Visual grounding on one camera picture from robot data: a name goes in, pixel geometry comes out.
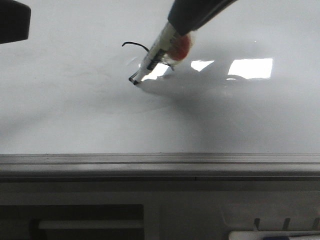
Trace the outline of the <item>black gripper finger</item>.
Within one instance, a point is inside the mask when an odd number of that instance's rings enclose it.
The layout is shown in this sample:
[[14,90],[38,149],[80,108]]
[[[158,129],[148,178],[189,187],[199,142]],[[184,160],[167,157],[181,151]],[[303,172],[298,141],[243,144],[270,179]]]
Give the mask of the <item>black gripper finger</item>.
[[29,38],[31,8],[16,0],[0,1],[0,43],[7,44]]
[[176,0],[168,14],[168,22],[181,35],[196,31],[235,0]]

